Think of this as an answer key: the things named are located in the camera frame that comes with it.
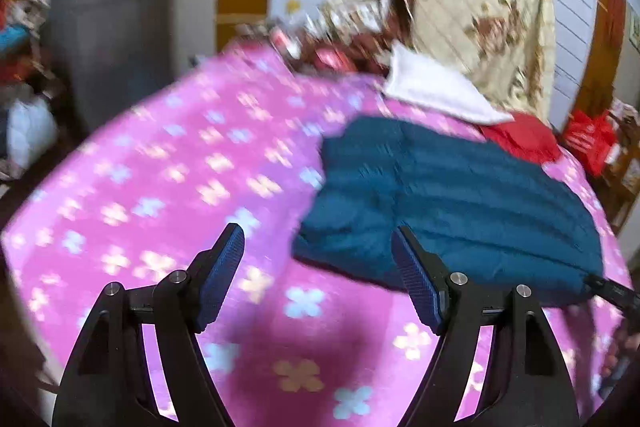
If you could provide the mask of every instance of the flower pattern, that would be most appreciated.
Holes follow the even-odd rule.
[[[164,103],[166,103],[167,107],[176,108],[182,105],[182,99],[176,94],[170,94],[164,99]]]
[[[324,300],[324,292],[317,288],[305,292],[301,288],[293,287],[287,290],[287,299],[291,302],[284,306],[284,314],[292,319],[318,317],[322,314],[320,303]]]
[[[274,194],[282,192],[280,186],[268,179],[267,176],[256,176],[246,181],[248,187],[262,198],[271,198]]]
[[[129,216],[124,209],[124,206],[117,203],[111,203],[101,208],[102,220],[112,227],[117,227],[120,223],[126,223],[129,220]]]
[[[36,188],[31,193],[31,196],[29,196],[29,201],[31,201],[32,203],[39,203],[46,197],[47,197],[47,193],[45,190],[42,190],[41,188]]]
[[[273,277],[255,266],[250,266],[246,269],[246,278],[240,281],[239,287],[248,294],[248,298],[252,303],[259,304],[267,288],[272,284]]]
[[[239,344],[206,344],[203,349],[204,363],[209,371],[222,371],[228,375],[240,354]]]
[[[202,201],[213,206],[219,204],[222,200],[226,200],[230,195],[229,191],[217,180],[211,180],[209,185],[201,185],[197,190]]]
[[[187,134],[187,131],[184,130],[184,127],[178,124],[165,125],[164,130],[167,131],[171,136],[184,136]]]
[[[200,95],[203,100],[206,100],[206,102],[210,102],[211,100],[217,100],[220,98],[220,95],[215,89],[203,89]]]
[[[78,181],[78,176],[74,172],[66,172],[60,176],[60,186],[62,188],[69,188],[71,185]]]
[[[130,137],[128,134],[121,134],[113,141],[113,143],[117,147],[128,147],[133,143],[133,138]]]
[[[291,149],[282,140],[276,140],[274,147],[267,147],[264,150],[264,157],[271,163],[279,163],[285,167],[290,167],[289,157],[292,155]]]
[[[73,221],[76,219],[76,210],[81,210],[81,209],[82,209],[82,206],[76,200],[73,200],[71,198],[65,198],[65,201],[62,204],[62,206],[58,208],[58,213],[60,214],[60,216],[64,217],[65,219]]]
[[[562,358],[569,373],[572,372],[575,368],[575,349],[562,350]]]
[[[131,169],[124,165],[117,165],[111,170],[110,177],[115,184],[123,184],[131,177]]]
[[[313,360],[301,360],[298,364],[280,360],[273,364],[273,372],[284,377],[280,379],[279,386],[287,393],[297,393],[300,389],[317,393],[324,389],[324,383],[318,378],[320,368]]]
[[[31,290],[31,299],[27,303],[27,307],[35,315],[39,321],[44,320],[42,308],[49,304],[49,296],[44,293],[42,288],[33,288]]]
[[[11,246],[16,250],[19,250],[26,244],[27,240],[24,238],[24,235],[21,233],[15,233],[11,237]]]
[[[205,143],[215,143],[222,139],[222,134],[220,134],[215,127],[207,127],[201,130],[199,134]]]
[[[255,98],[254,95],[248,94],[246,92],[238,93],[238,102],[240,102],[245,107],[254,107],[255,105],[258,105],[257,98]]]
[[[486,12],[479,15],[500,14]],[[218,64],[219,60],[225,60],[224,57],[220,55],[210,63]],[[274,71],[281,65],[279,58],[275,58]],[[312,201],[312,188],[319,188],[318,184],[322,183],[322,170],[316,164],[319,136],[329,130],[332,134],[340,133],[343,128],[337,122],[327,123],[322,113],[330,107],[334,112],[343,113],[349,121],[358,111],[366,111],[413,121],[438,131],[443,130],[442,124],[446,122],[449,134],[463,138],[470,135],[470,126],[455,119],[442,119],[432,111],[417,112],[396,101],[384,100],[372,90],[362,89],[357,75],[353,84],[351,81],[334,84],[294,76],[281,68],[280,74],[270,75],[271,89],[264,76],[245,82],[244,72],[250,71],[251,66],[234,64],[233,67],[237,73],[225,72],[226,66],[215,66],[214,69],[207,66],[200,72],[188,74],[186,81],[178,82],[172,88],[175,91],[172,94],[179,95],[184,101],[181,109],[168,108],[165,105],[168,93],[160,93],[145,102],[144,109],[139,108],[140,117],[132,111],[124,114],[96,134],[94,141],[86,142],[82,147],[85,152],[81,150],[71,155],[63,169],[52,174],[4,230],[2,246],[11,267],[11,277],[16,285],[22,285],[20,294],[33,320],[43,322],[41,329],[49,335],[46,340],[51,343],[53,352],[64,359],[79,328],[85,324],[96,293],[108,280],[122,280],[128,287],[154,284],[171,270],[186,267],[198,247],[211,243],[214,239],[211,234],[216,235],[225,221],[239,222],[247,236],[253,234],[252,238],[247,242],[245,256],[229,291],[226,312],[220,315],[215,331],[205,331],[199,337],[207,367],[220,382],[221,394],[231,400],[227,404],[230,410],[236,409],[240,405],[238,400],[242,400],[241,396],[229,393],[232,391],[229,386],[238,377],[238,381],[253,379],[257,392],[269,393],[273,410],[281,414],[273,420],[280,421],[285,427],[304,422],[307,413],[305,407],[288,407],[292,398],[303,399],[310,407],[322,406],[328,414],[325,423],[329,427],[387,417],[390,409],[383,390],[377,385],[372,386],[372,394],[362,389],[370,384],[371,372],[380,375],[387,371],[399,375],[402,382],[398,381],[396,392],[412,393],[413,389],[409,387],[428,364],[433,348],[425,338],[433,337],[421,331],[426,328],[420,324],[416,323],[415,329],[402,331],[410,321],[406,317],[415,316],[410,300],[394,298],[389,319],[382,321],[380,327],[367,328],[370,340],[377,343],[388,338],[387,324],[398,327],[386,344],[383,343],[382,356],[378,359],[373,362],[370,357],[354,359],[349,349],[321,350],[322,358],[320,355],[316,358],[310,353],[319,353],[314,350],[318,338],[322,342],[322,335],[332,328],[335,332],[336,325],[344,325],[345,336],[337,341],[348,343],[353,338],[349,333],[354,332],[350,328],[356,328],[358,324],[352,325],[343,318],[358,316],[362,303],[374,295],[385,299],[391,297],[380,289],[363,286],[356,298],[351,292],[352,284],[344,278],[325,277],[309,267],[287,263],[289,235],[295,233],[296,217],[305,214]],[[205,103],[200,99],[201,87],[195,87],[191,82],[198,75],[207,77],[209,85],[219,89],[219,102]],[[246,100],[249,105],[243,106],[236,100],[238,90],[251,92],[248,97],[253,98]],[[290,105],[289,96],[300,97],[303,107]],[[248,114],[251,107],[268,110],[273,120],[264,124],[252,121]],[[226,120],[211,115],[207,119],[209,109]],[[172,139],[163,130],[166,123],[180,124],[190,139]],[[229,128],[247,128],[254,133],[254,139],[249,144],[235,144],[226,136]],[[206,139],[199,135],[200,130],[204,130]],[[119,141],[120,136],[128,138]],[[212,174],[206,158],[216,154],[228,158],[234,168]],[[100,177],[94,175],[96,164],[101,164]],[[132,174],[122,184],[112,180],[120,165],[129,168]],[[571,176],[571,188],[582,198],[584,194],[580,187],[586,182],[581,167],[571,156],[564,156],[548,172],[563,180],[568,168],[575,171]],[[63,189],[60,176],[68,172],[74,172],[77,180],[72,187]],[[253,179],[260,185],[258,191],[267,194],[258,179],[260,175],[279,187],[280,192],[277,188],[269,189],[271,199],[263,199],[246,184],[247,179]],[[197,188],[206,188],[203,192],[207,203],[201,201],[203,194]],[[139,217],[132,213],[142,197],[158,198],[165,204],[157,210],[158,217]],[[588,199],[592,201],[590,212],[601,233],[603,263],[608,277],[625,282],[627,275],[619,259],[615,238],[591,193]],[[210,223],[220,226],[216,225],[212,230]],[[140,226],[145,224],[152,225],[151,230],[141,233]],[[69,231],[86,236],[79,254],[72,254],[62,247]],[[72,277],[74,273],[81,277]],[[291,288],[299,288],[304,298],[298,298],[297,292],[294,299],[287,298]],[[314,293],[310,293],[312,289],[322,291],[323,298],[315,298]],[[287,317],[287,305],[289,312],[300,317]],[[597,334],[593,349],[601,357],[619,317],[611,306],[599,303],[597,299],[591,303],[591,308]],[[265,310],[276,312],[272,323],[262,320]],[[565,351],[575,349],[573,339],[565,332],[562,313],[551,311],[547,316],[559,335],[562,348]],[[266,326],[265,330],[242,327],[255,323],[254,317]],[[252,339],[255,331],[266,332],[269,336],[274,333],[274,336],[263,339],[255,335]],[[396,335],[399,335],[398,339],[393,342]],[[264,344],[272,340],[277,341],[274,349]],[[236,348],[229,342],[242,347]],[[485,334],[479,342],[486,352],[490,335]],[[415,358],[415,350],[420,356],[418,362],[411,359],[412,356]],[[150,357],[149,364],[158,405],[164,407],[166,413],[174,413],[164,380],[153,376],[159,371],[159,360]],[[342,365],[349,369],[347,373],[336,370]],[[225,381],[224,377],[229,373],[232,378]],[[473,412],[482,376],[482,363],[476,362],[469,375],[465,389],[468,396],[463,400],[461,412]],[[328,389],[314,392],[323,385]],[[369,416],[361,415],[367,407],[370,408]]]
[[[213,156],[207,156],[205,161],[212,170],[218,173],[234,168],[233,162],[218,152]]]
[[[327,107],[322,115],[327,122],[344,123],[346,121],[342,111],[335,111],[331,107]]]
[[[271,113],[265,109],[261,109],[260,107],[253,107],[249,110],[249,117],[252,120],[257,121],[267,121],[273,119]]]
[[[175,268],[174,259],[148,250],[143,251],[140,261],[144,264],[133,269],[133,276],[146,279],[150,275],[153,282],[160,282]]]
[[[68,230],[65,233],[65,238],[62,240],[62,247],[66,248],[69,253],[76,255],[81,253],[84,241],[84,235],[79,234],[75,230]]]
[[[295,108],[305,107],[305,102],[304,100],[302,100],[301,96],[290,96],[289,98],[287,98],[287,103],[291,107]]]
[[[478,43],[480,58],[504,55],[507,47],[518,45],[524,34],[518,1],[498,0],[498,4],[507,9],[506,17],[476,17],[473,18],[472,25],[465,29],[466,35]]]
[[[206,118],[209,123],[225,123],[226,121],[225,116],[220,111],[209,110],[204,118]]]
[[[324,181],[322,179],[322,174],[320,174],[320,172],[316,171],[315,169],[312,169],[311,167],[305,167],[304,169],[302,169],[298,177],[304,183],[306,183],[307,185],[311,185],[315,189],[322,187],[322,182]]]
[[[120,268],[128,268],[130,261],[124,257],[124,249],[111,245],[109,252],[100,257],[102,269],[109,275],[116,275]]]
[[[139,217],[158,217],[158,211],[163,208],[164,203],[158,198],[140,198],[131,213]]]
[[[322,127],[317,123],[307,123],[303,126],[302,132],[307,136],[320,136],[322,134]]]
[[[369,414],[371,407],[367,400],[371,398],[373,389],[368,385],[357,388],[355,391],[339,387],[334,392],[334,399],[339,402],[334,407],[334,418],[337,420],[347,420],[351,414],[364,416]]]
[[[240,225],[244,232],[244,237],[247,239],[254,235],[255,229],[260,227],[260,221],[255,219],[254,214],[244,206],[238,208],[233,216],[226,216],[226,222]]]
[[[226,136],[233,143],[249,143],[254,138],[254,134],[248,129],[232,129]]]
[[[167,167],[164,170],[164,177],[165,179],[174,181],[176,183],[183,183],[188,173],[189,169],[185,165],[178,164],[172,167]]]
[[[53,243],[51,229],[40,229],[36,232],[36,247],[48,247]]]
[[[78,325],[79,330],[82,329],[82,326],[84,326],[84,323],[89,318],[89,313],[91,313],[91,308],[85,308],[84,312],[82,312],[82,315],[78,317],[78,321],[76,322],[76,324]]]
[[[420,328],[414,323],[404,325],[404,333],[394,339],[394,346],[404,350],[407,360],[420,359],[420,346],[428,346],[431,344],[431,337],[426,331],[420,331]]]

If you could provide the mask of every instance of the teal down jacket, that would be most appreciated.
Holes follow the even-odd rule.
[[[450,271],[529,285],[543,305],[589,298],[583,277],[602,275],[600,238],[578,196],[492,142],[360,117],[323,141],[321,158],[325,182],[294,239],[298,258],[403,288],[390,238],[408,225]]]

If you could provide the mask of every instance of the bed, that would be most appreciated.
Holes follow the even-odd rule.
[[[295,76],[270,48],[233,47],[93,135],[31,195],[2,234],[14,282],[65,363],[100,289],[153,284],[239,223],[246,249],[217,322],[199,336],[236,425],[396,425],[436,344],[409,297],[299,263],[290,242],[322,184],[318,145],[357,115],[411,121],[469,140],[478,131],[385,100],[375,77]],[[546,164],[593,216],[605,276],[630,284],[582,168]],[[545,314],[578,405],[599,405],[598,371],[620,313],[594,298]],[[483,328],[459,417],[475,410],[490,348]],[[174,410],[152,328],[158,407]]]

